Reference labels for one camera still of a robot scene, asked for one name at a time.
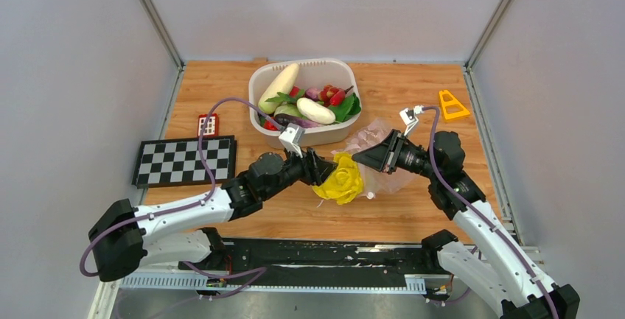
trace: plastic bin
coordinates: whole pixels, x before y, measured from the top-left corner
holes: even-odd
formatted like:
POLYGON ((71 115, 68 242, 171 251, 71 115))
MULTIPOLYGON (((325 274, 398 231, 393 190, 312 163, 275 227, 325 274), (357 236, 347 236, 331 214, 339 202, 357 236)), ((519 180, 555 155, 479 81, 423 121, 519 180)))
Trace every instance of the plastic bin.
MULTIPOLYGON (((258 99, 265 92, 265 89, 273 82, 273 79, 291 63, 299 63, 299 74, 295 85, 301 89, 311 87, 323 88, 325 85, 331 84, 335 87, 347 89, 350 86, 353 94, 360 98, 354 72, 346 63, 331 58, 295 60, 283 63, 272 63, 265 65, 256 70, 250 78, 249 94, 250 102, 258 104, 258 99)), ((323 127, 312 127, 306 129, 301 137, 300 146, 315 146, 319 144, 331 144, 344 140, 349 134, 349 128, 360 117, 360 113, 346 122, 339 124, 327 125, 323 127)), ((283 148, 278 141, 279 131, 269 131, 260 126, 258 114, 250 109, 250 121, 254 128, 258 130, 267 139, 269 146, 273 148, 283 148)))

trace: yellow tool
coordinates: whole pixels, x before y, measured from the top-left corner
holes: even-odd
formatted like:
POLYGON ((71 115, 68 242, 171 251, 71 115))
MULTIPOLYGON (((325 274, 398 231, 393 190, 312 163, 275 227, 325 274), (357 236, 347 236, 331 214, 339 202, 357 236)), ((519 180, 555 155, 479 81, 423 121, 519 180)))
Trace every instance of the yellow tool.
POLYGON ((443 111, 443 119, 445 119, 445 122, 451 122, 453 120, 471 115, 469 109, 466 109, 464 105, 460 103, 458 98, 454 97, 453 94, 451 94, 447 89, 439 92, 439 101, 441 103, 441 111, 443 111), (456 107, 457 109, 460 109, 460 111, 450 113, 447 109, 451 107, 456 107))

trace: wooden table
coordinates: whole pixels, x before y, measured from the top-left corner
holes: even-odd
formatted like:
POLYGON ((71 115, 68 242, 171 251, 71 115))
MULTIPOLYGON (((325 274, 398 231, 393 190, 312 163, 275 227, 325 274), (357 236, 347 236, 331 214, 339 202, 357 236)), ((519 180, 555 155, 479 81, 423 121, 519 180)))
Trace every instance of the wooden table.
MULTIPOLYGON (((224 97, 248 97, 250 76, 266 62, 190 62, 182 80, 166 139, 197 135, 198 116, 205 114, 224 97)), ((448 89, 470 109, 469 94, 461 67, 457 65, 349 64, 356 76, 363 113, 354 124, 356 131, 382 117, 395 128, 405 128, 399 111, 414 105, 437 105, 438 91, 448 89)), ((272 150, 250 121, 248 108, 228 102, 217 109, 220 135, 238 140, 237 173, 246 170, 262 153, 272 150)), ((427 145, 433 113, 419 117, 421 125, 411 136, 415 144, 427 145)), ((467 156, 465 170, 486 194, 499 214, 486 158, 473 116, 456 122, 439 122, 439 130, 453 130, 462 141, 467 156)), ((345 142, 315 147, 331 158, 330 151, 345 147, 345 142)), ((427 193, 429 181, 417 178, 395 194, 364 197, 339 206, 332 200, 317 207, 320 198, 310 186, 296 183, 265 202, 263 209, 248 217, 213 225, 222 236, 284 239, 362 240, 376 242, 420 242, 443 228, 462 241, 469 238, 439 211, 427 193)), ((179 200, 207 190, 206 186, 179 186, 150 189, 145 204, 179 200)))

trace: transparent plastic wrap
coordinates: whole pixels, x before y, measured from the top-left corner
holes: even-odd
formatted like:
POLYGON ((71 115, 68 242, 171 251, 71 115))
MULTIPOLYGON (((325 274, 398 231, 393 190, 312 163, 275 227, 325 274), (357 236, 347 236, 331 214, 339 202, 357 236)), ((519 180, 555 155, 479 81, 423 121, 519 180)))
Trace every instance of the transparent plastic wrap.
MULTIPOLYGON (((371 124, 348 137, 347 146, 344 149, 332 151, 332 154, 345 152, 353 155, 366 150, 382 142, 391 133, 391 130, 393 127, 384 119, 375 119, 371 124)), ((362 164, 358 164, 358 170, 364 182, 364 190, 358 196, 365 196, 369 199, 374 198, 378 193, 392 194, 397 192, 417 177, 417 175, 403 169, 398 169, 392 175, 380 173, 362 164)))

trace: yellow cloth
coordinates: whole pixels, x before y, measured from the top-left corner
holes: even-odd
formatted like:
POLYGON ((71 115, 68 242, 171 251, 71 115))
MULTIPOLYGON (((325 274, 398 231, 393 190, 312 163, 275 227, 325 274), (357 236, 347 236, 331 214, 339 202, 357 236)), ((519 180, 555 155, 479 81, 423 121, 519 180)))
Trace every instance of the yellow cloth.
POLYGON ((360 176, 358 165, 352 160, 349 153, 341 152, 334 155, 334 162, 338 166, 334 172, 320 186, 313 186, 312 190, 323 199, 333 199, 343 205, 363 192, 364 182, 360 176))

